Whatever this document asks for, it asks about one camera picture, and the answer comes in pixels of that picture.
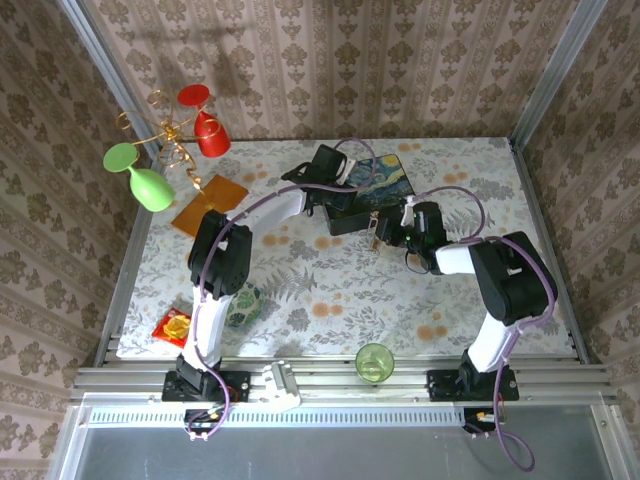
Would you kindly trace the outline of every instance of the wine glass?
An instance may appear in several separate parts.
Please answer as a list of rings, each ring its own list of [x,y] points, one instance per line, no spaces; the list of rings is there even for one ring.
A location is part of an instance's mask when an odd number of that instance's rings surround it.
[[[104,155],[104,168],[112,173],[129,170],[129,185],[134,197],[150,212],[164,210],[176,196],[175,190],[159,173],[148,168],[135,169],[132,165],[138,160],[138,149],[131,143],[114,145]]]
[[[219,157],[231,148],[231,140],[222,123],[204,111],[204,102],[209,98],[205,85],[194,84],[180,90],[178,102],[185,107],[197,107],[198,116],[194,123],[194,134],[200,151],[205,157]]]

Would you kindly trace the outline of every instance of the floral tablecloth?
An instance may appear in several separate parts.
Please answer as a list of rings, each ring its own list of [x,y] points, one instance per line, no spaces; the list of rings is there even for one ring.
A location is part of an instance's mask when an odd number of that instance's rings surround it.
[[[285,185],[280,175],[310,161],[321,143],[283,141],[235,143],[221,159],[197,156],[198,172],[208,181],[224,175],[246,186],[239,208]],[[539,244],[531,214],[504,138],[373,140],[376,155],[396,154],[416,193],[440,185],[475,192],[487,210],[483,235],[523,230]],[[367,158],[362,146],[344,150]],[[171,220],[195,191],[183,169],[169,172],[178,191],[175,205],[153,216],[129,311],[118,346],[122,358],[175,357],[179,349],[151,337],[171,306],[191,312],[193,294],[187,256],[193,240]],[[444,214],[451,239],[468,235],[479,213],[457,192],[433,196]],[[485,316],[476,280],[470,275],[419,275],[408,270],[404,251],[370,249],[366,232],[331,237],[318,209],[298,215],[254,238],[249,281],[263,293],[258,319],[225,327],[223,355],[352,354],[369,342],[395,355],[458,355],[475,338]],[[409,265],[418,270],[415,259]],[[562,306],[554,321],[527,332],[516,353],[571,355]]]

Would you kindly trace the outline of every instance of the green glass cup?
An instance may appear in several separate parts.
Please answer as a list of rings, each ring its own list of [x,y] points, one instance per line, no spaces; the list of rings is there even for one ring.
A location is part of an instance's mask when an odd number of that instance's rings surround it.
[[[131,192],[150,212],[159,212],[167,208],[176,196],[175,190],[165,178],[148,168],[134,169],[138,160],[138,149],[131,143],[114,145],[104,155],[104,168],[112,173],[129,170]]]
[[[384,382],[393,373],[393,354],[384,345],[369,343],[356,355],[356,370],[360,378],[369,383]]]

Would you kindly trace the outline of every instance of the starry night book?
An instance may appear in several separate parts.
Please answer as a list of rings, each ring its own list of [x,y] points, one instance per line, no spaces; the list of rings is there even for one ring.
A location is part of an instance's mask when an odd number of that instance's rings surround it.
[[[372,160],[361,160],[353,169],[347,182],[360,185],[371,174]],[[358,192],[353,205],[340,211],[326,207],[325,214],[331,235],[365,230],[369,226],[371,212],[397,205],[407,195],[413,195],[413,188],[402,164],[396,155],[384,155],[376,158],[376,175],[373,182]]]

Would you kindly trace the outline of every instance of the patterned wallpaper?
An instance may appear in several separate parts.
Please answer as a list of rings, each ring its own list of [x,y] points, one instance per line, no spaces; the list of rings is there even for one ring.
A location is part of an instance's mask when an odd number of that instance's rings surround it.
[[[235,139],[318,139],[511,135],[577,0],[85,3],[139,99],[205,83]]]
[[[640,2],[609,0],[525,156],[640,453]]]
[[[0,0],[0,478],[44,478],[137,204],[115,99],[55,2]]]

